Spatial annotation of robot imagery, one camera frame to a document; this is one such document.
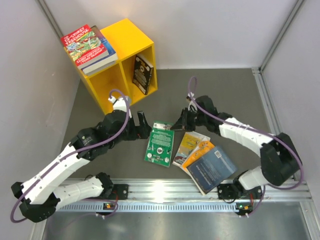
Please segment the green cover paperback book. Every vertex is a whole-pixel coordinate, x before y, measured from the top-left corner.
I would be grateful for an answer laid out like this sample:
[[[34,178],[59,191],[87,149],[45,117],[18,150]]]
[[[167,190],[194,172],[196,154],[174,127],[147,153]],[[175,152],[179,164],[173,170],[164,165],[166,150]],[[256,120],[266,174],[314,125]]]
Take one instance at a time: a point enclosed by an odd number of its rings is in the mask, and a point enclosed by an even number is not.
[[[175,136],[172,126],[162,121],[153,123],[144,157],[146,162],[170,167]]]

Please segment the dark blue nineteen eighty-four book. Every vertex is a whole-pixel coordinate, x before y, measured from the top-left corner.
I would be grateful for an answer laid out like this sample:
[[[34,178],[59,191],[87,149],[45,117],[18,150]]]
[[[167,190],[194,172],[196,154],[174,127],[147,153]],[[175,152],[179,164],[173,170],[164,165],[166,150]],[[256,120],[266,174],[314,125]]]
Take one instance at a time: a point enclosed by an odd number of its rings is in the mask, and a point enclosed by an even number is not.
[[[238,170],[220,146],[209,150],[186,169],[203,196]]]

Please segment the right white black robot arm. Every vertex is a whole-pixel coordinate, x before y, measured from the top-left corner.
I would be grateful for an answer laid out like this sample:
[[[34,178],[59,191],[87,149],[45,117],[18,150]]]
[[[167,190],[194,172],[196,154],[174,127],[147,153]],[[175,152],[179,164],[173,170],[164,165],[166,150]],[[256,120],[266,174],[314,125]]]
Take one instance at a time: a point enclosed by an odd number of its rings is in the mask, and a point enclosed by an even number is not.
[[[211,133],[248,148],[260,158],[259,166],[234,179],[232,188],[236,198],[246,198],[252,189],[265,185],[279,189],[289,177],[302,170],[302,161],[287,134],[263,132],[228,113],[218,112],[207,95],[194,98],[189,94],[187,100],[189,105],[181,111],[177,122],[170,128],[172,131],[193,132],[196,127],[205,127]],[[231,176],[236,166],[216,146],[188,166],[187,171],[205,196]]]

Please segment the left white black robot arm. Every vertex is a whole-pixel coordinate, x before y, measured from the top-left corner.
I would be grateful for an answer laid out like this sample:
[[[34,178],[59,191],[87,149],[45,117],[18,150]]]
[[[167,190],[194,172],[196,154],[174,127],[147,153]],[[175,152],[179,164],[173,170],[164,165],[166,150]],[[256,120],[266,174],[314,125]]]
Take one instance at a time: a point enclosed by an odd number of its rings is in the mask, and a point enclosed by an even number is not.
[[[62,207],[89,198],[112,197],[114,184],[104,172],[75,184],[61,186],[70,175],[104,155],[121,141],[147,139],[152,128],[143,111],[139,124],[122,110],[113,110],[96,126],[80,130],[63,151],[36,176],[11,186],[25,220],[41,222]]]

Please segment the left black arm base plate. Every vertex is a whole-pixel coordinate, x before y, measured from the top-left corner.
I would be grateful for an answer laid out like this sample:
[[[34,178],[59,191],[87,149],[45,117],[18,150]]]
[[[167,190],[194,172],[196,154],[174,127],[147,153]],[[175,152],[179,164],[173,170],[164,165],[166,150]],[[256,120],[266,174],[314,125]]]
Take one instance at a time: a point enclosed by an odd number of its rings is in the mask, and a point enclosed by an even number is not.
[[[127,200],[129,194],[128,184],[115,184],[108,196],[99,196],[102,200]]]

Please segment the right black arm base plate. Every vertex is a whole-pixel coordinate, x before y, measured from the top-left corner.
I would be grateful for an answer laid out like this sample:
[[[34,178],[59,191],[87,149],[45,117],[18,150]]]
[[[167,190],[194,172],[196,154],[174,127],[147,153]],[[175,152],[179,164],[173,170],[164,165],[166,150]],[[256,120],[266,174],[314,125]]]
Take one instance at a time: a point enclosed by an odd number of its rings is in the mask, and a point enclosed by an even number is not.
[[[262,188],[255,187],[250,190],[244,189],[241,185],[235,183],[223,183],[217,186],[218,198],[220,200],[260,200],[262,197]]]

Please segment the red 13-storey treehouse book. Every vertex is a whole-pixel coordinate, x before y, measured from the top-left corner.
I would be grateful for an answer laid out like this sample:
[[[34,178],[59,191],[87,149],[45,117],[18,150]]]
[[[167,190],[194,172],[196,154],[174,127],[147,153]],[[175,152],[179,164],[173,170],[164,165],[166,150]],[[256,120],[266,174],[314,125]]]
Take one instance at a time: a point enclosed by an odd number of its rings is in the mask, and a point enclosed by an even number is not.
[[[106,50],[87,24],[60,38],[74,64],[83,69]]]

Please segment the yellow blue 169-storey treehouse book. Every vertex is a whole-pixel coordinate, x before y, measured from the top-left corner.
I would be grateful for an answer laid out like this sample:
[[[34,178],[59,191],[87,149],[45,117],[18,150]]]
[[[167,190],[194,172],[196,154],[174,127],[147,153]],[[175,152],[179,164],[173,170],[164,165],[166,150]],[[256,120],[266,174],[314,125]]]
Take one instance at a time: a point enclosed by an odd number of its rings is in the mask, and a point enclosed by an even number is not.
[[[132,82],[147,95],[149,93],[151,78],[154,72],[154,66],[142,54],[136,54],[133,66]]]

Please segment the blue orange gradient cover book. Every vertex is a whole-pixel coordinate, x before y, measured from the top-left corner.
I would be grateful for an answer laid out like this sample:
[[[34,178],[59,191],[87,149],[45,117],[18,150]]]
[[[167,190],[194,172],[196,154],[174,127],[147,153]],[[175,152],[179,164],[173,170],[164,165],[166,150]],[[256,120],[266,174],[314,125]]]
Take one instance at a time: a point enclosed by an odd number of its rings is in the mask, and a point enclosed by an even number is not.
[[[106,37],[102,34],[102,32],[99,30],[99,28],[96,25],[94,25],[91,27],[91,29],[98,37],[101,44],[104,46],[105,52],[95,57],[94,62],[81,69],[82,72],[87,76],[91,76],[101,70],[104,70],[105,68],[113,65],[118,60],[116,51],[109,43],[109,41],[106,39]]]

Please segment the yellow blue brideshead revisited book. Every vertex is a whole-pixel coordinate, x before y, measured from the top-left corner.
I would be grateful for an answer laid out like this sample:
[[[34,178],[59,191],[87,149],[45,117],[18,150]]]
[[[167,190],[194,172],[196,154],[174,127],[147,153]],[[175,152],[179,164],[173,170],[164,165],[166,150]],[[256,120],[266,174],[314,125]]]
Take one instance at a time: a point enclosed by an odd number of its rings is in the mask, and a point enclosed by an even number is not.
[[[173,158],[173,165],[180,167],[200,142],[210,139],[210,137],[195,131],[186,132]]]

